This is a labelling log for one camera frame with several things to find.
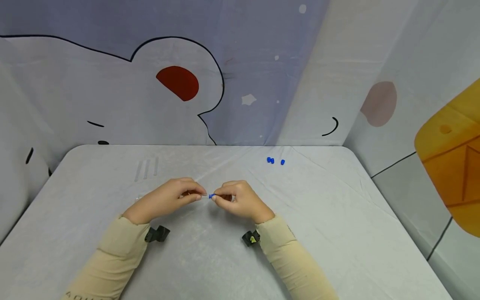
forearm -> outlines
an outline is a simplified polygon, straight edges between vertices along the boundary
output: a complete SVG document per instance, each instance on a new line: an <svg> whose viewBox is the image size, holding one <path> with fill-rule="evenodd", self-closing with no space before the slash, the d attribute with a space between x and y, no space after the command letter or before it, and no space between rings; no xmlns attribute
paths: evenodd
<svg viewBox="0 0 480 300"><path fill-rule="evenodd" d="M142 260L149 227L125 218L114 220L62 299L118 299Z"/></svg>
<svg viewBox="0 0 480 300"><path fill-rule="evenodd" d="M335 290L316 261L276 216L257 225L260 246L293 300L337 300Z"/></svg>

left hand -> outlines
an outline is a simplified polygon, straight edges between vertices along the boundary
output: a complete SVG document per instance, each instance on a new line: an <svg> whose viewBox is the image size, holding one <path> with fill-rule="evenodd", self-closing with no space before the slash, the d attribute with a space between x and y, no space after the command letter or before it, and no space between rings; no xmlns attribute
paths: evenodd
<svg viewBox="0 0 480 300"><path fill-rule="evenodd" d="M192 178L170 179L130 206L123 217L134 224L147 224L200 200L202 195L207 195L206 190Z"/></svg>

black wrist strap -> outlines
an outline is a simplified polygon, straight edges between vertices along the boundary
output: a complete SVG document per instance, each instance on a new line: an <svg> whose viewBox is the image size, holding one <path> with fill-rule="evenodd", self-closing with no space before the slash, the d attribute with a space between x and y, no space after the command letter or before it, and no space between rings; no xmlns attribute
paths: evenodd
<svg viewBox="0 0 480 300"><path fill-rule="evenodd" d="M150 227L147 235L145 236L145 241L147 243L153 242L155 240L159 242L164 242L169 233L170 230L163 226L158 226L156 230Z"/></svg>
<svg viewBox="0 0 480 300"><path fill-rule="evenodd" d="M247 233L245 233L241 239L245 245L247 245L247 247L250 247L253 244L260 242L260 234L256 230L254 232L247 231Z"/></svg>

white table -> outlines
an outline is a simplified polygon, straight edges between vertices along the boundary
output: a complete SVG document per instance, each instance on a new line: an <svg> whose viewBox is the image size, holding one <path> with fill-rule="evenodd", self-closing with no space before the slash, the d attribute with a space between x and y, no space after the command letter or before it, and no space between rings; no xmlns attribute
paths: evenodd
<svg viewBox="0 0 480 300"><path fill-rule="evenodd" d="M0 247L0 299L59 299L116 215L185 176L208 193L247 180L342 300L451 299L346 148L129 145L83 145L66 155ZM259 247L240 240L253 224L209 199L153 223L171 233L149 245L123 299L289 297Z"/></svg>

hand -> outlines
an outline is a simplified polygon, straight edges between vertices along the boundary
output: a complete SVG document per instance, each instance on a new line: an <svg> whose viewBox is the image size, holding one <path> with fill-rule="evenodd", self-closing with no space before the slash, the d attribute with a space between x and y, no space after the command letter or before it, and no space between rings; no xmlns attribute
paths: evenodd
<svg viewBox="0 0 480 300"><path fill-rule="evenodd" d="M202 195L207 195L206 190L192 178L170 179L130 206L123 216L134 224L147 224L200 200Z"/></svg>
<svg viewBox="0 0 480 300"><path fill-rule="evenodd" d="M275 217L273 211L263 203L245 180L225 182L214 194L212 200L216 205L236 216L250 218L256 224Z"/></svg>

